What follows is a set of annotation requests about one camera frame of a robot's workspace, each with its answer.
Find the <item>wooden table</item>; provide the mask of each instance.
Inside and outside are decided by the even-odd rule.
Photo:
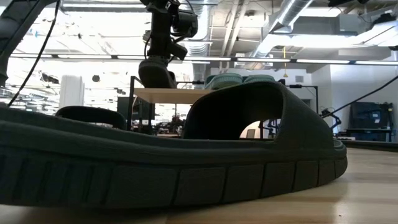
[[[149,103],[194,104],[212,90],[135,88],[134,94]]]
[[[0,224],[398,223],[398,153],[349,149],[336,181],[287,195],[170,210],[70,210],[0,206]]]

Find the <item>white column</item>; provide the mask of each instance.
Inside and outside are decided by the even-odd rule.
[[[81,76],[64,75],[61,79],[60,106],[83,106],[85,84]]]

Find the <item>ceiling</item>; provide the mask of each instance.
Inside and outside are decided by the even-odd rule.
[[[281,0],[274,1],[251,1],[243,17],[238,38],[234,42],[231,55],[236,53],[248,53],[253,51],[262,41],[262,27],[267,18],[273,12],[277,12]],[[381,7],[394,5],[397,1],[375,1],[371,0],[366,10],[372,11]],[[4,10],[9,1],[0,2],[0,12]],[[228,20],[232,8],[232,0],[219,0],[217,6],[212,6],[210,11],[209,39],[206,44],[210,45],[209,56],[220,56],[227,31]],[[14,53],[37,54],[54,15],[54,5],[46,7],[36,19],[31,29],[18,45]],[[327,7],[326,0],[315,0],[312,5],[303,11],[301,16],[323,16],[335,17],[347,11],[351,14],[363,12],[363,6],[356,3],[347,3],[340,8]],[[144,41],[142,36],[150,29],[150,14],[145,12],[76,12],[60,11],[56,26],[46,46],[45,54],[113,54],[113,55],[142,55],[144,53]],[[273,48],[270,54],[273,57],[300,57],[300,58],[335,58],[338,49],[311,49],[303,47],[285,46],[285,49]],[[18,86],[30,70],[32,59],[11,58],[9,61],[7,89],[16,92]],[[275,64],[274,69],[280,69],[283,64]],[[288,68],[307,68],[308,65],[289,64]],[[40,61],[35,69],[34,75],[27,84],[25,94],[38,93],[47,97],[48,108],[46,113],[53,113],[59,99],[59,84],[43,81],[42,74],[48,74],[58,80],[62,75],[82,75],[85,80],[87,91],[85,92],[85,103],[90,106],[116,109],[117,93],[115,88],[123,89],[128,93],[129,77],[137,75],[138,63],[127,62],[62,62],[62,61]],[[192,81],[193,72],[190,63],[170,64],[169,69],[176,73],[177,81]],[[101,81],[92,81],[93,75],[99,75]],[[174,106],[164,109],[163,117],[171,117],[174,114]],[[182,108],[186,114],[189,108]]]

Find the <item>shelf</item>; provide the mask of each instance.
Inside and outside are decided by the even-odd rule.
[[[194,104],[212,90],[188,90],[165,88],[135,88],[134,94],[149,103]]]

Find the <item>dark green slide sandal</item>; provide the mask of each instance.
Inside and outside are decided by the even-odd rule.
[[[272,142],[238,140],[282,118]],[[167,139],[0,108],[0,203],[180,207],[305,190],[341,176],[346,148],[283,85],[247,83],[199,99],[184,137]]]

